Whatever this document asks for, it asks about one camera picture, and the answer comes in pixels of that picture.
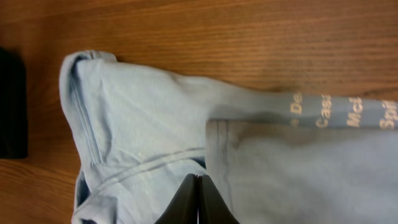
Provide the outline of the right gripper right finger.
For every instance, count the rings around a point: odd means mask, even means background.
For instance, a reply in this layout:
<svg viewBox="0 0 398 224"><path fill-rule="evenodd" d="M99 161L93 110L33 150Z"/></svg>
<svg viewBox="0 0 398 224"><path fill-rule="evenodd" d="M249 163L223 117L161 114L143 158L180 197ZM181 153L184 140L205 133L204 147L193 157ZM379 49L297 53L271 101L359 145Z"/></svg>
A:
<svg viewBox="0 0 398 224"><path fill-rule="evenodd" d="M198 223L239 224L208 175L198 177Z"/></svg>

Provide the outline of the light blue printed t-shirt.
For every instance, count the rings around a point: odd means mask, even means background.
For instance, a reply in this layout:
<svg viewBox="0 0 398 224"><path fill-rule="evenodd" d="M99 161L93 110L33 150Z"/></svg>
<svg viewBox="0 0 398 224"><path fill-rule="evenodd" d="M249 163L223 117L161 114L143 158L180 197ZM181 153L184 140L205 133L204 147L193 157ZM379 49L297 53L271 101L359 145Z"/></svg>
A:
<svg viewBox="0 0 398 224"><path fill-rule="evenodd" d="M60 101L81 161L73 223L154 223L188 174L240 223L396 223L397 103L273 94L65 57Z"/></svg>

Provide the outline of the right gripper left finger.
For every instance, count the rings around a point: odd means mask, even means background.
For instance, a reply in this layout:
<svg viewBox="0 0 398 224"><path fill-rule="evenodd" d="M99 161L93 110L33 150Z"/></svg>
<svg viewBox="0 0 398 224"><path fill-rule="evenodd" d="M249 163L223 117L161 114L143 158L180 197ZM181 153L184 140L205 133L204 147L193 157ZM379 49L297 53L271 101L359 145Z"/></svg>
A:
<svg viewBox="0 0 398 224"><path fill-rule="evenodd" d="M155 224L197 224L198 177L188 174Z"/></svg>

